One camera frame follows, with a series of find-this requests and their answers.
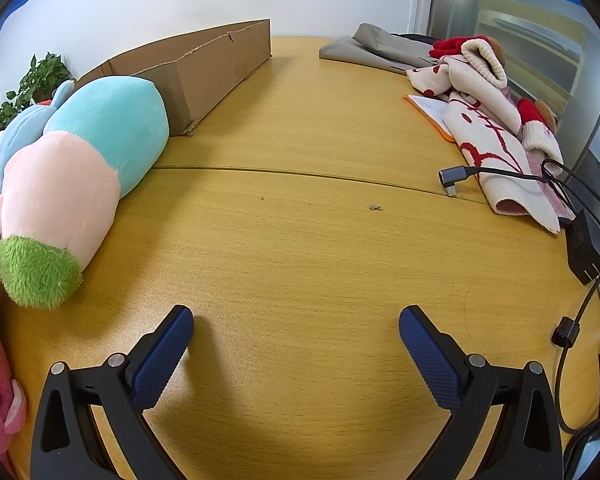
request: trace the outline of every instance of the gray fabric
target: gray fabric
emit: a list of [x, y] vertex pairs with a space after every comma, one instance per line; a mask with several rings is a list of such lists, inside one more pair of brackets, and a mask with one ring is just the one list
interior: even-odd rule
[[347, 63], [355, 63], [358, 65], [370, 66], [381, 70], [388, 70], [405, 75], [407, 70], [412, 70], [414, 67], [391, 61], [384, 57], [376, 56], [359, 44], [349, 36], [337, 38], [320, 49], [321, 59], [333, 59], [334, 61], [345, 61]]
[[353, 35], [353, 39], [380, 57], [416, 68], [432, 66], [438, 62], [437, 59], [429, 57], [430, 44], [392, 36], [382, 28], [370, 23], [362, 23]]

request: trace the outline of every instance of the brown cardboard box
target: brown cardboard box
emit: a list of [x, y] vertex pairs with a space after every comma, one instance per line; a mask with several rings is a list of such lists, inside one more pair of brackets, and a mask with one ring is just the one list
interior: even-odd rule
[[119, 54], [82, 76], [76, 88], [106, 75], [148, 79], [164, 100], [170, 135], [192, 135], [202, 118], [269, 57], [269, 20], [233, 23]]

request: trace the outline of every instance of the green plant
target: green plant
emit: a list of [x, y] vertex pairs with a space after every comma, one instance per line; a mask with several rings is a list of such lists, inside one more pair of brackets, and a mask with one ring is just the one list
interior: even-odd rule
[[33, 103], [51, 99], [53, 91], [67, 79], [71, 79], [71, 73], [60, 56], [47, 52], [45, 59], [36, 62], [34, 55], [29, 71], [20, 81], [18, 93], [7, 92], [8, 101], [0, 106], [0, 130], [5, 129], [17, 114]]

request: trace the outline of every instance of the green fur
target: green fur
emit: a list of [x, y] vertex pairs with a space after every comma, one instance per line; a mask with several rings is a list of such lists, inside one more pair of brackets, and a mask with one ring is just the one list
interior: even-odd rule
[[20, 236], [0, 240], [0, 275], [15, 303], [43, 309], [60, 305], [82, 281], [68, 250]]

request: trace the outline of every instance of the metal screw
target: metal screw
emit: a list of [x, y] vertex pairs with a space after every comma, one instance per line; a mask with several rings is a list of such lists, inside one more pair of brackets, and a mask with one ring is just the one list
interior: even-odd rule
[[120, 366], [123, 362], [125, 362], [125, 357], [122, 354], [113, 354], [109, 359], [107, 359], [107, 363], [112, 368]]
[[53, 375], [58, 375], [64, 372], [64, 363], [56, 363], [51, 367], [51, 373]]
[[482, 357], [480, 354], [471, 354], [469, 356], [469, 362], [476, 368], [482, 368], [485, 364], [487, 364], [487, 359]]
[[529, 363], [529, 370], [531, 370], [536, 375], [540, 375], [543, 371], [542, 365], [537, 361], [531, 361]]

